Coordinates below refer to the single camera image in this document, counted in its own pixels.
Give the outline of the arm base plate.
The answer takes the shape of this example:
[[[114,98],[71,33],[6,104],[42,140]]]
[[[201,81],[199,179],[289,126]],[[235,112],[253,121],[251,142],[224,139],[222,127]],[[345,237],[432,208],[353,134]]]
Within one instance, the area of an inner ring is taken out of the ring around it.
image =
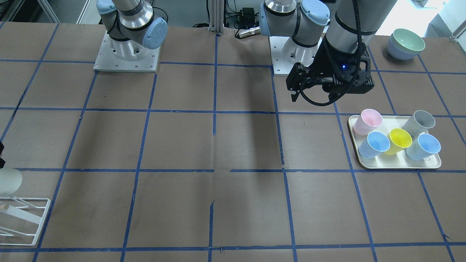
[[[105,34],[95,59],[94,70],[156,73],[160,51],[160,47],[148,49],[133,40],[117,41]]]
[[[308,67],[313,63],[322,38],[316,46],[306,48],[297,45],[291,37],[271,36],[269,37],[270,53],[275,76],[288,76],[293,65],[300,63]]]

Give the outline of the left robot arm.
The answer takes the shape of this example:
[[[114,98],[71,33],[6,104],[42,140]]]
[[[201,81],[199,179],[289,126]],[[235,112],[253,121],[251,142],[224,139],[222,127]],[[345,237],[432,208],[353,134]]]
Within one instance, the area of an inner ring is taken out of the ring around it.
[[[396,1],[341,0],[334,15],[320,0],[265,0],[258,12],[262,35],[289,37],[297,48],[317,48],[311,63],[292,59],[286,87],[293,102],[303,97],[329,106],[345,94],[374,88],[367,44]]]

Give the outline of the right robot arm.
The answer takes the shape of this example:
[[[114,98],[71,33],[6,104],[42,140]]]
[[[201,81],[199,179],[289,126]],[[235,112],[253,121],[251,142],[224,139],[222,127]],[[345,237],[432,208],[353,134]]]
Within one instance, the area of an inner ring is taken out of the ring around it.
[[[74,144],[72,160],[136,160],[145,133],[133,127],[145,120],[145,112],[135,109],[91,111],[82,116],[98,74],[91,66],[101,34],[108,38],[104,49],[116,58],[114,69],[129,63],[142,69],[142,59],[156,61],[149,53],[165,39],[167,23],[157,17],[144,0],[99,0],[98,12],[104,25],[90,32],[79,25],[5,23],[1,29],[1,107],[11,116],[1,132],[1,162],[18,165],[58,165],[68,153],[65,139],[73,141],[73,123],[98,132],[112,129],[114,138],[95,134],[77,136],[83,146]]]

